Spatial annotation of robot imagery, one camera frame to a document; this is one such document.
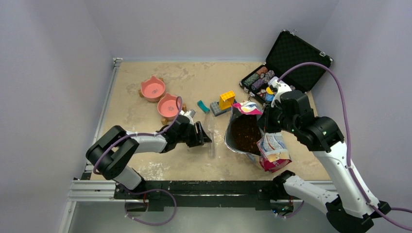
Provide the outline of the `grey blue toy brick base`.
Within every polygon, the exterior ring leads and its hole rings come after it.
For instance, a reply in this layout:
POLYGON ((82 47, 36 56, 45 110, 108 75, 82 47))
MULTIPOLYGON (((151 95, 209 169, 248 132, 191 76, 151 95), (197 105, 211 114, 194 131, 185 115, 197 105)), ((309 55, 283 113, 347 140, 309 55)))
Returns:
POLYGON ((220 116, 220 115, 222 115, 222 114, 224 114, 224 113, 230 112, 230 111, 231 111, 231 107, 228 107, 228 108, 222 110, 222 109, 219 107, 219 102, 218 102, 218 101, 214 101, 214 102, 212 102, 212 103, 210 104, 210 110, 212 111, 213 115, 214 115, 215 117, 217 117, 217 116, 220 116))

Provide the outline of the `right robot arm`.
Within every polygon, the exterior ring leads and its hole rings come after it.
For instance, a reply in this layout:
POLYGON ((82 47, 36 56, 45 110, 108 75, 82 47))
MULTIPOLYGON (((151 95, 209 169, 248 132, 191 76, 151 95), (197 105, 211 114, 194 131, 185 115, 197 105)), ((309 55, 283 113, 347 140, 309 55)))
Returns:
POLYGON ((389 204, 378 200, 360 177, 337 123, 315 116, 306 94, 298 90, 281 94, 265 105, 257 124, 267 133, 292 133, 320 161, 336 188, 327 191, 287 170, 276 176, 267 190, 273 199, 297 197, 324 213, 341 233, 365 233, 375 218, 390 212, 389 204))

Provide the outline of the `far pink pet bowl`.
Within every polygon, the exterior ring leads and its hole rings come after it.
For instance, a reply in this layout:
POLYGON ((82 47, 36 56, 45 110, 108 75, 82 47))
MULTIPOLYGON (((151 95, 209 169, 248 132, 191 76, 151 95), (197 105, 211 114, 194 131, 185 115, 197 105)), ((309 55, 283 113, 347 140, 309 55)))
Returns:
POLYGON ((166 93, 166 86, 163 78, 152 76, 151 78, 141 82, 140 90, 138 91, 141 98, 148 102, 158 102, 166 93))

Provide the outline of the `black poker chip case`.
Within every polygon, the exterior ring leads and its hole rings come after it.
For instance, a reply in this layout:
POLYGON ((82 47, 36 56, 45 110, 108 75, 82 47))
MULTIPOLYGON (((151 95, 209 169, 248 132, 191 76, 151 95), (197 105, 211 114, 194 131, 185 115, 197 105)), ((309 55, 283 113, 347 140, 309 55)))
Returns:
MULTIPOLYGON (((258 102, 264 103, 267 100, 266 88, 270 79, 280 77, 293 66, 305 62, 320 63, 330 68, 334 60, 295 33, 283 30, 264 63, 243 78, 239 82, 239 86, 258 102)), ((306 93, 317 84, 325 73, 326 71, 320 67, 301 67, 289 73, 282 79, 282 82, 306 93)))

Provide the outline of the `colourful pet food bag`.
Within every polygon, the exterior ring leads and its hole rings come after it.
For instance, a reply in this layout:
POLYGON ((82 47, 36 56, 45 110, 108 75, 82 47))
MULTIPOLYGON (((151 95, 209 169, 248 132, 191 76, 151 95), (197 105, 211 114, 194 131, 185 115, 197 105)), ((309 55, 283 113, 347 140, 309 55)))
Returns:
POLYGON ((274 173, 290 164, 292 158, 281 133, 267 133, 258 126, 262 115, 262 108, 255 102, 234 103, 224 142, 231 151, 274 173))

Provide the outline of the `near pink pet bowl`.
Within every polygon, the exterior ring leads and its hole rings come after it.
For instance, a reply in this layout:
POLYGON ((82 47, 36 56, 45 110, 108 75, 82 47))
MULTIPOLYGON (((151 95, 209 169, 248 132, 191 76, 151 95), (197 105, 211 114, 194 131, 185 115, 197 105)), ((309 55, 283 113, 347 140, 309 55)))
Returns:
POLYGON ((167 125, 169 121, 172 121, 178 113, 186 112, 187 107, 182 100, 178 103, 177 96, 166 93, 158 102, 157 110, 161 115, 161 123, 163 126, 167 125))

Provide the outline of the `yellow toy brick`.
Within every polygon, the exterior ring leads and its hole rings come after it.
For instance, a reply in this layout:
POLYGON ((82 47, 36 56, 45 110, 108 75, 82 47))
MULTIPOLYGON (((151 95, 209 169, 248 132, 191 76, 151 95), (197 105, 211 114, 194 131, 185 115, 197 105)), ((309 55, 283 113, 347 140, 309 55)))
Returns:
POLYGON ((233 91, 228 91, 220 95, 219 98, 219 107, 224 110, 228 107, 231 107, 231 105, 235 101, 235 93, 233 91))

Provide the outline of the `teal toy brick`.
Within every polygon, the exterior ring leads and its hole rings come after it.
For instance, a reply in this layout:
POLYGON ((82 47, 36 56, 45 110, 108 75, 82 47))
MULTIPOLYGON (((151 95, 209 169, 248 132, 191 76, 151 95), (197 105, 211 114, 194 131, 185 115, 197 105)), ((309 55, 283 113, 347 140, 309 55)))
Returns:
POLYGON ((210 109, 204 104, 202 100, 197 101, 197 105, 205 114, 210 112, 210 109))

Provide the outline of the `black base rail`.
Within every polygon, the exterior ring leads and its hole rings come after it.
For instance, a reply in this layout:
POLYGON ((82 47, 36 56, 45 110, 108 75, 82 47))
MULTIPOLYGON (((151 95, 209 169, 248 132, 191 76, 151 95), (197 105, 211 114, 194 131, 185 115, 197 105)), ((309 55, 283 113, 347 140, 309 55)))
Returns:
POLYGON ((273 181, 144 181, 142 191, 127 192, 115 183, 114 200, 131 212, 161 212, 166 207, 253 208, 287 215, 299 205, 296 198, 277 191, 273 181))

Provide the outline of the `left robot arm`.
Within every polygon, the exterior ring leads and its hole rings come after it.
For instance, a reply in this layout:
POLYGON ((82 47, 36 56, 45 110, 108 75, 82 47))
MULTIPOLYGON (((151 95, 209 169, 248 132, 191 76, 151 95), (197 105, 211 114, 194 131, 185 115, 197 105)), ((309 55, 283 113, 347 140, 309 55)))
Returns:
POLYGON ((93 164, 93 173, 107 180, 114 180, 126 188, 134 199, 145 192, 144 179, 128 166, 137 153, 166 153, 179 143, 189 148, 212 143, 201 122, 191 116, 178 115, 170 124, 154 133, 132 133, 119 125, 113 126, 86 152, 86 159, 93 164))

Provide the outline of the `clear plastic scoop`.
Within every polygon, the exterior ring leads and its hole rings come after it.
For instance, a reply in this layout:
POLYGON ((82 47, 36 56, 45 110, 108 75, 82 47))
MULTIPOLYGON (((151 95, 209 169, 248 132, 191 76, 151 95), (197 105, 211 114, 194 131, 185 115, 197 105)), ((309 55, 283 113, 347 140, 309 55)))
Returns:
POLYGON ((207 136, 211 139, 211 143, 209 145, 209 158, 214 159, 216 150, 215 150, 215 123, 214 123, 215 116, 210 111, 209 113, 205 114, 205 121, 204 121, 204 129, 206 131, 207 136))

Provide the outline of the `pink pet bowl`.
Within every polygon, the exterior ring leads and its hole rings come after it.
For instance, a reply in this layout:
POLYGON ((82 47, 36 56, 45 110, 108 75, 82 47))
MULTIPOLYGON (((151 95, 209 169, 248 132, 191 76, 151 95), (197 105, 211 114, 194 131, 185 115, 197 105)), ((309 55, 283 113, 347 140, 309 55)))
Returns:
POLYGON ((166 93, 158 102, 157 110, 161 115, 161 123, 163 126, 167 125, 169 121, 172 121, 178 113, 186 112, 187 107, 182 100, 178 103, 177 96, 166 93))
POLYGON ((138 91, 141 98, 148 102, 158 102, 166 93, 166 86, 163 78, 152 76, 151 78, 141 82, 140 90, 138 91))

